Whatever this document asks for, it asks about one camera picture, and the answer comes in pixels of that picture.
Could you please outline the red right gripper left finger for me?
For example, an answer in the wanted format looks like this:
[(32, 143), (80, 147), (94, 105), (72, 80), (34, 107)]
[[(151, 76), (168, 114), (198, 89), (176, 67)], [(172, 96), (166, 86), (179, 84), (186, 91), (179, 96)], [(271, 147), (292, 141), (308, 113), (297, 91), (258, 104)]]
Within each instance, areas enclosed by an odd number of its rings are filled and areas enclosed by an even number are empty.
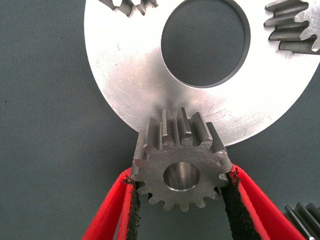
[(135, 240), (138, 235), (140, 200), (137, 185), (130, 177), (131, 168), (116, 179), (95, 217), (83, 235), (83, 240)]

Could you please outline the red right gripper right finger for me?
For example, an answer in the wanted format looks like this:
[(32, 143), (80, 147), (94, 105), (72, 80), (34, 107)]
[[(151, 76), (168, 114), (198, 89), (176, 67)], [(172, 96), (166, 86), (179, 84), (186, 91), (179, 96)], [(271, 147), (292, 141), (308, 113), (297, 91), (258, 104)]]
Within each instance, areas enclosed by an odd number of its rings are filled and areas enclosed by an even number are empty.
[(305, 237), (239, 166), (221, 188), (234, 240), (303, 240)]

